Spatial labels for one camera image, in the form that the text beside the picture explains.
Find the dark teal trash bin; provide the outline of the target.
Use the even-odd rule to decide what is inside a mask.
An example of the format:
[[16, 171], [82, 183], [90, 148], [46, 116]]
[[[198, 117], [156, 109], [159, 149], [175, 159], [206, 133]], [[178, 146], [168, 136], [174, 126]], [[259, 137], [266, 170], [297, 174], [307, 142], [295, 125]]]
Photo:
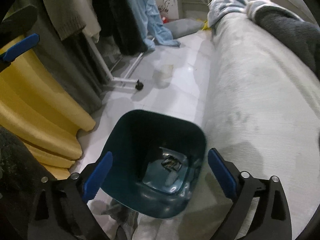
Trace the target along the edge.
[[206, 137], [196, 124], [144, 110], [125, 113], [102, 154], [113, 163], [101, 189], [144, 215], [168, 219], [188, 205], [199, 179]]

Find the yellow curtain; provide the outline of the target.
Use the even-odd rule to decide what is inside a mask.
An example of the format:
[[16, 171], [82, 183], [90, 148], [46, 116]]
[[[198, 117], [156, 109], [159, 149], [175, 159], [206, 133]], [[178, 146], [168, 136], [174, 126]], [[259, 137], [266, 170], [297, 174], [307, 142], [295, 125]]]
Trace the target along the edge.
[[56, 179], [66, 179], [82, 156], [77, 132], [89, 132], [95, 124], [33, 50], [1, 72], [1, 126], [19, 137]]

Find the black hanging garment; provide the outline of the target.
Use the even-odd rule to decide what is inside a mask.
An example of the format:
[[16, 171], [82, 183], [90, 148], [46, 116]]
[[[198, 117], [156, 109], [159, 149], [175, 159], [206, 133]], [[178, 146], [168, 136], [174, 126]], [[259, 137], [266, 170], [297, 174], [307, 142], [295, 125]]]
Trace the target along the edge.
[[101, 27], [100, 36], [112, 37], [123, 55], [148, 50], [127, 0], [92, 0], [92, 5]]

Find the white clothes rack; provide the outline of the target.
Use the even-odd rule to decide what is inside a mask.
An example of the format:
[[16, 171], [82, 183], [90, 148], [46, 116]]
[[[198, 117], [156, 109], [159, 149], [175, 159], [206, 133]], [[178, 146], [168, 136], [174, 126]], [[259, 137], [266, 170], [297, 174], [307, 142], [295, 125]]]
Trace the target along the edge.
[[106, 87], [109, 89], [134, 89], [141, 91], [144, 83], [137, 77], [133, 77], [134, 70], [138, 67], [144, 53], [134, 56], [123, 55], [117, 47], [113, 38], [94, 38], [85, 35], [87, 43], [93, 52], [107, 77]]

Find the light blue hanging garment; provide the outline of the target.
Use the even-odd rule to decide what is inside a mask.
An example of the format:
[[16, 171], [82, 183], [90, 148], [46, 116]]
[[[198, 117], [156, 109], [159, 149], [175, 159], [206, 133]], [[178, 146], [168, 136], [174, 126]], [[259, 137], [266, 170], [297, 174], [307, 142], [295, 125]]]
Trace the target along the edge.
[[139, 33], [148, 51], [154, 51], [156, 44], [179, 47], [161, 19], [155, 0], [127, 0], [138, 25]]

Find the grey floor cushion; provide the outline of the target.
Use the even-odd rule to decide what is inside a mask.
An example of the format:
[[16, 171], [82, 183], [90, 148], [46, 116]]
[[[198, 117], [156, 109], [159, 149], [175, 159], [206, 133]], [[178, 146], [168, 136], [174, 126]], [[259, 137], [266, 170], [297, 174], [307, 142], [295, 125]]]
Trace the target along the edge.
[[177, 39], [198, 32], [204, 27], [204, 22], [184, 18], [165, 23], [164, 26], [171, 31], [173, 38]]

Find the dark grey fleece blanket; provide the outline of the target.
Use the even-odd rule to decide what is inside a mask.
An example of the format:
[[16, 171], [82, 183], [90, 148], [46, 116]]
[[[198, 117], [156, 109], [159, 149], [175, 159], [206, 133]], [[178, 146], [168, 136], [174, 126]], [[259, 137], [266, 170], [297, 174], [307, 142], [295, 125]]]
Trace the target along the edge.
[[270, 5], [255, 9], [252, 20], [294, 52], [319, 77], [319, 27], [286, 9]]

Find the light blue patterned quilt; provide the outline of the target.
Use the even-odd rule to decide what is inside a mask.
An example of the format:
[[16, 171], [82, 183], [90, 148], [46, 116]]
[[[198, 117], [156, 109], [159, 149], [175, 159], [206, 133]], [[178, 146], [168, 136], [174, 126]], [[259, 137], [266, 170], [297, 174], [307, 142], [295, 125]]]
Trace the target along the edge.
[[213, 28], [224, 16], [231, 12], [245, 13], [246, 7], [251, 1], [256, 0], [212, 0], [208, 7], [208, 27]]

